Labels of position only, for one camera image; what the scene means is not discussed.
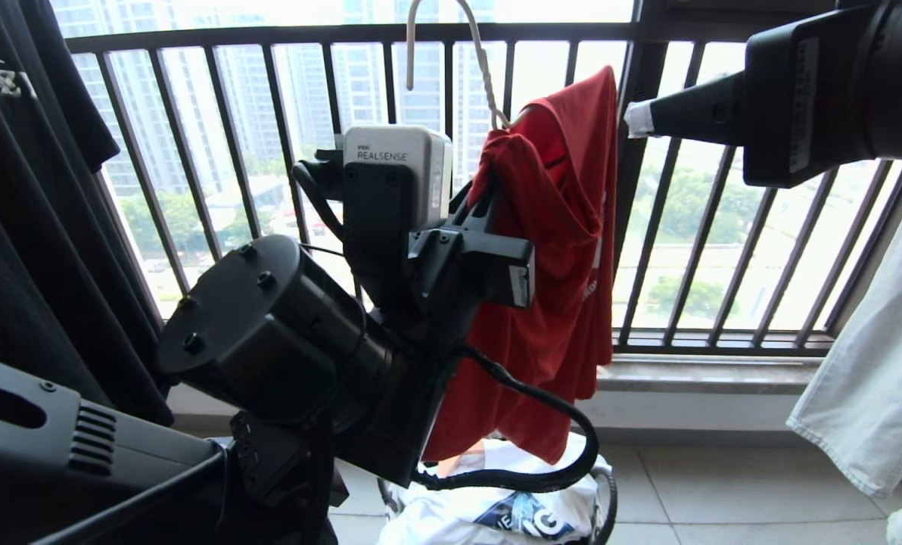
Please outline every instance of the balcony railing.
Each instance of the balcony railing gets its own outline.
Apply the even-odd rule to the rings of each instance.
[[[502,92],[502,109],[506,114],[516,110],[512,103],[516,45],[520,42],[558,41],[568,43],[568,59],[565,66],[565,85],[571,84],[576,73],[577,58],[580,45],[591,41],[624,41],[627,42],[627,58],[623,73],[618,73],[620,80],[620,106],[639,98],[656,96],[664,72],[669,46],[673,42],[692,42],[689,65],[686,69],[684,86],[692,86],[697,82],[704,60],[704,49],[710,42],[744,42],[749,36],[775,24],[741,24],[741,23],[704,23],[704,22],[630,22],[630,23],[597,23],[597,24],[482,24],[482,38],[486,42],[504,42],[504,89]],[[123,97],[123,82],[116,77],[112,63],[112,55],[119,51],[146,51],[151,62],[151,69],[156,80],[157,91],[163,103],[164,113],[170,125],[172,144],[182,165],[182,172],[188,183],[199,222],[203,227],[205,242],[212,258],[222,255],[222,244],[218,234],[212,229],[211,214],[206,204],[206,196],[200,183],[198,169],[189,148],[188,137],[182,126],[182,115],[173,94],[170,73],[166,71],[165,51],[174,48],[202,48],[219,108],[222,131],[229,150],[232,166],[242,196],[244,214],[251,237],[265,234],[260,225],[260,214],[254,203],[250,189],[250,177],[247,175],[244,149],[238,142],[238,131],[231,111],[229,100],[224,89],[224,79],[220,76],[219,59],[216,56],[219,48],[230,45],[253,45],[260,49],[265,63],[265,73],[272,97],[272,110],[275,113],[279,144],[281,145],[282,163],[286,172],[291,170],[296,161],[291,142],[291,128],[288,126],[288,115],[285,111],[284,90],[278,80],[278,69],[274,60],[274,46],[310,44],[319,45],[322,51],[323,73],[326,92],[329,95],[330,124],[333,134],[341,133],[341,101],[337,93],[336,71],[334,71],[334,55],[332,48],[337,44],[376,44],[382,48],[383,82],[385,85],[386,120],[390,123],[398,121],[398,107],[395,90],[395,62],[393,62],[393,46],[402,44],[406,29],[403,25],[347,25],[333,27],[262,27],[262,28],[212,28],[201,30],[180,30],[167,32],[151,32],[137,34],[119,34],[109,36],[92,36],[74,38],[67,41],[68,48],[74,55],[92,55],[97,59],[101,70],[104,87],[114,110],[117,128],[121,132],[125,151],[132,161],[141,193],[148,206],[151,221],[157,231],[161,246],[167,255],[170,268],[182,293],[189,289],[189,280],[180,260],[176,242],[166,221],[163,206],[156,193],[156,183],[151,179],[150,170],[143,158],[140,146],[140,135],[143,133],[132,126],[132,115],[129,104]],[[453,137],[454,107],[452,72],[455,68],[453,48],[458,42],[468,42],[471,36],[468,27],[461,24],[421,24],[417,30],[418,42],[437,42],[443,51],[443,123],[444,131]],[[672,304],[662,327],[648,327],[637,322],[637,313],[642,306],[644,286],[649,288],[652,277],[652,256],[655,252],[656,238],[664,215],[668,213],[667,201],[671,182],[677,171],[680,157],[679,139],[670,139],[662,165],[658,165],[658,184],[652,196],[649,208],[649,220],[645,228],[633,229],[637,239],[642,239],[642,246],[637,252],[624,253],[627,232],[630,231],[630,214],[638,201],[637,189],[641,170],[645,166],[647,151],[646,141],[627,141],[621,138],[620,162],[618,162],[617,203],[616,203],[616,260],[617,282],[624,282],[624,270],[630,273],[635,270],[630,292],[621,323],[613,331],[611,341],[616,345],[618,353],[649,354],[691,354],[691,355],[738,355],[738,356],[822,356],[831,346],[832,339],[826,335],[838,320],[839,308],[848,300],[854,282],[866,266],[867,256],[876,245],[881,232],[889,228],[893,209],[902,198],[902,165],[896,168],[891,161],[880,161],[867,189],[856,197],[857,206],[853,220],[843,226],[843,239],[838,252],[829,267],[827,276],[818,279],[820,286],[817,295],[810,301],[810,311],[804,320],[798,320],[794,327],[776,329],[773,327],[777,310],[781,306],[785,293],[792,282],[803,282],[796,277],[801,258],[809,251],[812,232],[821,225],[822,211],[825,210],[835,182],[838,180],[838,169],[831,170],[821,177],[817,189],[810,200],[810,206],[804,214],[804,221],[794,235],[793,248],[789,252],[786,263],[777,273],[777,280],[772,285],[769,299],[762,304],[763,311],[757,327],[734,328],[729,324],[738,293],[745,284],[751,260],[756,259],[759,242],[765,229],[770,228],[772,210],[775,210],[776,196],[783,190],[763,190],[759,197],[756,211],[753,213],[751,227],[746,232],[739,257],[732,269],[728,282],[722,282],[722,297],[715,308],[711,327],[682,327],[684,308],[690,303],[690,294],[698,286],[697,273],[707,252],[711,252],[708,239],[717,218],[718,207],[724,196],[724,190],[732,183],[728,182],[731,169],[734,167],[737,151],[734,148],[723,149],[720,162],[713,175],[713,183],[706,197],[704,213],[700,217],[699,226],[693,243],[683,245],[683,252],[689,249],[689,259],[683,269],[676,297],[666,300],[666,306]],[[310,228],[306,223],[303,196],[292,181],[289,182],[292,206],[298,227],[298,238],[304,244],[310,243]],[[354,282],[354,290],[359,294],[359,286]],[[832,293],[838,293],[824,327],[819,324],[819,317],[828,308]]]

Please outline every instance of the hanger hook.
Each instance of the hanger hook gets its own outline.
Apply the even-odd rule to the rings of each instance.
[[[488,68],[488,55],[481,46],[481,35],[478,33],[478,23],[474,20],[474,13],[471,6],[468,6],[466,0],[457,0],[465,11],[465,17],[468,18],[468,26],[471,27],[471,40],[474,42],[474,52],[478,57],[478,66],[481,69],[481,76],[485,83],[485,94],[488,96],[488,108],[492,113],[492,127],[497,130],[499,128],[499,120],[502,121],[504,127],[510,127],[509,117],[505,115],[495,104],[495,90],[492,89],[492,74]],[[410,10],[407,13],[407,90],[414,89],[414,26],[417,18],[417,7],[421,4],[421,0],[413,0],[410,3]],[[451,77],[451,73],[445,73],[445,77]]]

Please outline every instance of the red shirt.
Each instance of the red shirt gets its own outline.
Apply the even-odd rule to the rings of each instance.
[[[468,342],[517,379],[568,401],[592,397],[596,366],[611,359],[616,131],[616,83],[606,67],[533,101],[511,129],[492,131],[468,196],[484,191],[493,170],[505,196],[495,233],[535,246],[531,306],[482,304]],[[497,430],[555,463],[569,425],[567,416],[462,361],[424,459],[450,458]]]

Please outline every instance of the tile floor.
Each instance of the tile floor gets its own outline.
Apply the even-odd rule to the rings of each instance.
[[[902,507],[902,487],[872,500],[813,448],[602,452],[620,490],[609,545],[884,545],[885,518]],[[372,545],[384,524],[375,480],[342,466],[350,498],[331,512],[337,538]]]

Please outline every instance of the cable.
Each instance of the cable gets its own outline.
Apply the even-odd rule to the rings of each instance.
[[[589,475],[596,480],[596,487],[602,486],[599,481],[606,481],[606,486],[609,491],[609,506],[606,508],[606,520],[602,522],[600,528],[596,529],[593,535],[593,545],[606,545],[606,542],[609,541],[611,535],[613,535],[613,528],[616,527],[616,513],[618,511],[618,505],[620,505],[620,499],[618,499],[618,489],[616,487],[616,478],[613,476],[613,472],[610,472],[609,469],[602,468],[602,466],[596,466],[593,468]]]
[[[327,204],[327,200],[323,197],[323,194],[320,193],[316,180],[313,179],[313,175],[309,172],[309,169],[306,168],[306,165],[303,165],[302,162],[296,163],[293,165],[290,174],[293,176],[293,179],[296,180],[296,183],[300,184],[303,193],[306,193],[309,202],[313,205],[313,208],[316,209],[317,215],[323,220],[327,229],[343,241],[344,225],[341,224],[340,220],[337,220],[337,214],[334,214],[333,210],[330,210],[330,204]]]
[[[303,244],[303,242],[299,242],[299,246],[300,246],[300,248],[308,249],[308,251],[326,252],[326,253],[332,253],[333,255],[339,255],[341,257],[347,257],[344,255],[344,252],[331,251],[330,248],[321,248],[320,246],[315,246],[312,244]]]
[[[546,392],[541,388],[529,386],[510,375],[502,365],[484,355],[477,348],[469,345],[462,346],[462,355],[472,358],[488,375],[502,383],[502,385],[520,394],[526,394],[531,399],[541,401],[546,406],[554,408],[563,414],[568,414],[576,424],[582,428],[586,435],[586,446],[582,454],[575,462],[569,463],[562,469],[556,469],[548,473],[517,473],[507,472],[504,469],[480,469],[478,472],[462,473],[451,477],[439,479],[430,473],[417,472],[412,480],[426,487],[428,490],[449,490],[455,487],[503,487],[503,489],[528,493],[547,493],[562,490],[579,482],[589,474],[596,465],[596,457],[599,455],[599,437],[592,422],[581,410],[577,410],[572,403],[562,400],[561,397]]]
[[[199,463],[198,466],[189,468],[163,483],[159,483],[150,487],[150,489],[144,490],[142,493],[122,501],[122,503],[112,505],[112,507],[108,507],[101,513],[94,514],[61,531],[44,536],[33,542],[32,545],[84,543],[105,534],[105,532],[122,527],[122,525],[140,517],[163,501],[181,496],[194,489],[194,487],[202,483],[208,473],[218,469],[218,466],[225,462],[225,457],[226,455],[223,454],[220,447],[219,452],[216,452],[212,458],[206,459],[205,462]]]

